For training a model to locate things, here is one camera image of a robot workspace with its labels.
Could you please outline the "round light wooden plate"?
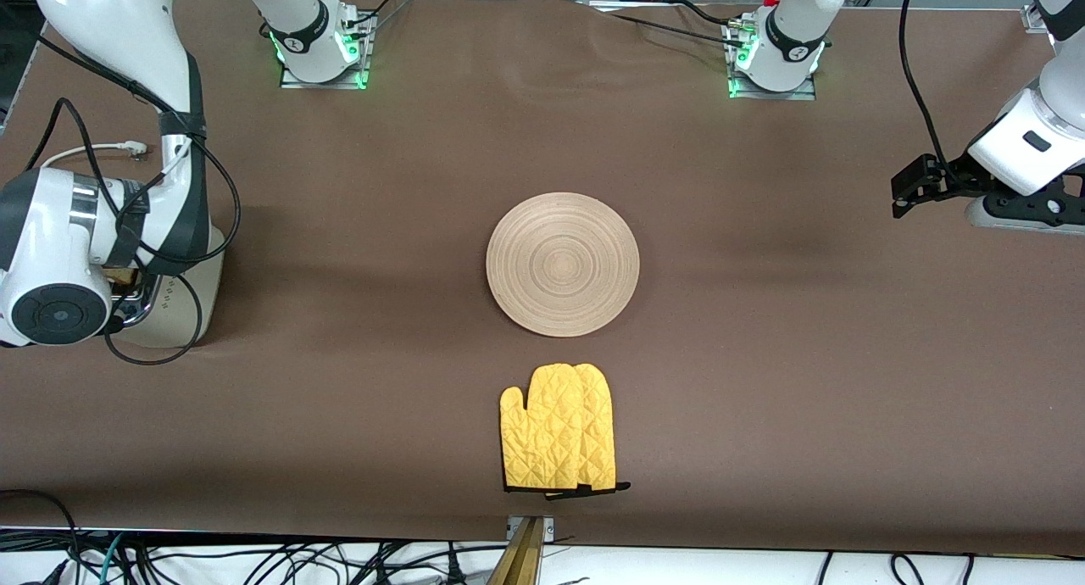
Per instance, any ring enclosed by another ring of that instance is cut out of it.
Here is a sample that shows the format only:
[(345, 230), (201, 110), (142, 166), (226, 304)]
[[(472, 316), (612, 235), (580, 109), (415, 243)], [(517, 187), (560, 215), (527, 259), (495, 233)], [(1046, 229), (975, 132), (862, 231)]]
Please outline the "round light wooden plate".
[(545, 193), (496, 224), (486, 247), (492, 297), (542, 338), (585, 338), (631, 302), (641, 257), (628, 222), (596, 198)]

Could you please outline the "cream and chrome toaster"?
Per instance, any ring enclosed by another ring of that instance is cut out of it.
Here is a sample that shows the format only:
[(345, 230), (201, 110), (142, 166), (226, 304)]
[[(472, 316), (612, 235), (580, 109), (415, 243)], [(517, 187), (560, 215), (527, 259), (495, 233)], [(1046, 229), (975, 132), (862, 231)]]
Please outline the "cream and chrome toaster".
[(155, 276), (148, 304), (112, 338), (146, 348), (180, 348), (204, 338), (220, 290), (225, 254), (194, 265), (180, 277)]

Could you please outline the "yellow quilted oven mitt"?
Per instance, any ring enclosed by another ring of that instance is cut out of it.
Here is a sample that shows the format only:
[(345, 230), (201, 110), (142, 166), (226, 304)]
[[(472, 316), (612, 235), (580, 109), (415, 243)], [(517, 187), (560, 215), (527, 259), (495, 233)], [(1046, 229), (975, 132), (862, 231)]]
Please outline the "yellow quilted oven mitt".
[(617, 480), (611, 387), (596, 365), (574, 365), (580, 376), (580, 468), (575, 495), (604, 495), (631, 488)]
[(573, 365), (538, 366), (499, 399), (505, 488), (559, 493), (580, 485), (584, 381)]

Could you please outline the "brass coloured bar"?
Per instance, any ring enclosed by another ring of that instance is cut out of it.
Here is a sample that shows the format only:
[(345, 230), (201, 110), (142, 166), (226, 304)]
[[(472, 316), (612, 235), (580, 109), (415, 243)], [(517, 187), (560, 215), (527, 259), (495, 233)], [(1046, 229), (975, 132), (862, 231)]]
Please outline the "brass coloured bar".
[(486, 585), (537, 585), (542, 562), (542, 524), (531, 519), (505, 546)]

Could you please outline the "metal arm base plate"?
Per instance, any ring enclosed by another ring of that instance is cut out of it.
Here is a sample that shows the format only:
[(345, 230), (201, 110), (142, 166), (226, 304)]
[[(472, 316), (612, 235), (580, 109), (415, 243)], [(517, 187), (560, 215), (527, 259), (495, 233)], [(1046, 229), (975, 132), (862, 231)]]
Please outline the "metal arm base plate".
[(360, 61), (356, 61), (355, 64), (352, 64), (352, 66), (342, 72), (336, 79), (330, 79), (326, 82), (303, 81), (292, 74), (290, 69), (283, 68), (279, 87), (281, 89), (365, 90), (367, 89), (370, 75), (370, 56), (365, 56)]
[(807, 75), (797, 89), (787, 92), (773, 92), (752, 82), (745, 74), (739, 71), (729, 72), (729, 98), (763, 99), (763, 101), (815, 101), (816, 82), (814, 76)]

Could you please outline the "small metal table bracket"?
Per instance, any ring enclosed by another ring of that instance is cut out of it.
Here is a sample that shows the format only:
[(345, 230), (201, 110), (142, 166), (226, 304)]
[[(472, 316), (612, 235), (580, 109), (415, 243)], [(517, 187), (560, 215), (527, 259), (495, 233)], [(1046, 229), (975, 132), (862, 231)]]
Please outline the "small metal table bracket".
[(554, 543), (556, 526), (553, 516), (508, 516), (507, 522), (505, 522), (505, 539), (511, 542), (515, 538), (520, 527), (526, 526), (531, 519), (536, 519), (542, 524), (542, 542)]

